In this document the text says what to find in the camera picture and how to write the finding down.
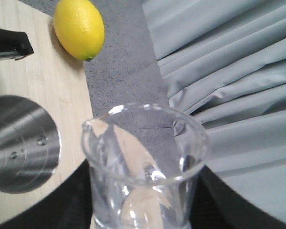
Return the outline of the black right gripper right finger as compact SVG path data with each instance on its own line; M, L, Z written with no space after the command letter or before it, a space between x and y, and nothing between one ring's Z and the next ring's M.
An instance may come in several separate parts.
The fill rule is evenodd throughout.
M190 224L193 229L286 229L286 223L249 203L207 166L199 173Z

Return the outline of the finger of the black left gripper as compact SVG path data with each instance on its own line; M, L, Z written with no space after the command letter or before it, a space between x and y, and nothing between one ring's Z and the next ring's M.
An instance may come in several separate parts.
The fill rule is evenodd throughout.
M25 32L0 29L0 60L21 60L34 50Z

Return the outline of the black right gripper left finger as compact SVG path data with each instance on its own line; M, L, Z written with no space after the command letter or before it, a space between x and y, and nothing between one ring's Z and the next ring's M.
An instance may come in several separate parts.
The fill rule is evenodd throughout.
M89 229L92 196L88 162L45 199L0 224L0 229Z

